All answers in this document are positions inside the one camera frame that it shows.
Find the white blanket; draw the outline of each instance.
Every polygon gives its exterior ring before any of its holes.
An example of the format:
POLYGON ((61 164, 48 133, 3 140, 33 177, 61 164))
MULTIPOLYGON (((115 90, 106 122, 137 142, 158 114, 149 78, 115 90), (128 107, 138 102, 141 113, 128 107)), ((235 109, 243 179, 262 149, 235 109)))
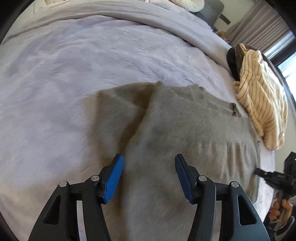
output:
MULTIPOLYGON (((60 181, 83 182, 101 170, 89 139, 98 90, 198 84, 239 105, 230 46, 186 10, 152 3, 62 2, 0 46, 0 211, 20 241, 60 181)), ((273 152, 260 145, 261 168, 274 170, 273 152)), ((272 190, 260 181, 258 193, 264 218, 272 190)))

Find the brown cloth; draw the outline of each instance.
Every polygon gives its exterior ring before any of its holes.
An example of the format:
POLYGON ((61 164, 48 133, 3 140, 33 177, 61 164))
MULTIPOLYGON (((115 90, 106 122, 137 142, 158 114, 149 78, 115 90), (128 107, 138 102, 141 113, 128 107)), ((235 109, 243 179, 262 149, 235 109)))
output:
POLYGON ((178 153, 201 175, 238 181, 257 199, 252 173, 260 156, 250 120, 197 85, 135 83, 100 91, 93 135, 103 165, 116 153, 125 157, 115 197, 103 207, 114 241, 187 240, 196 206, 181 189, 178 153))

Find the striped blanket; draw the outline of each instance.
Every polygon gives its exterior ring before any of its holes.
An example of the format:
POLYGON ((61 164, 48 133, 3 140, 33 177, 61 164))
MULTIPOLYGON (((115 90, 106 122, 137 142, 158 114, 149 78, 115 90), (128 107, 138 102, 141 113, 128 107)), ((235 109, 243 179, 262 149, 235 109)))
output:
POLYGON ((248 111, 257 133, 270 150, 279 149, 285 141, 288 103, 285 90, 260 51, 247 49, 240 69, 240 81, 234 81, 236 99, 248 111))

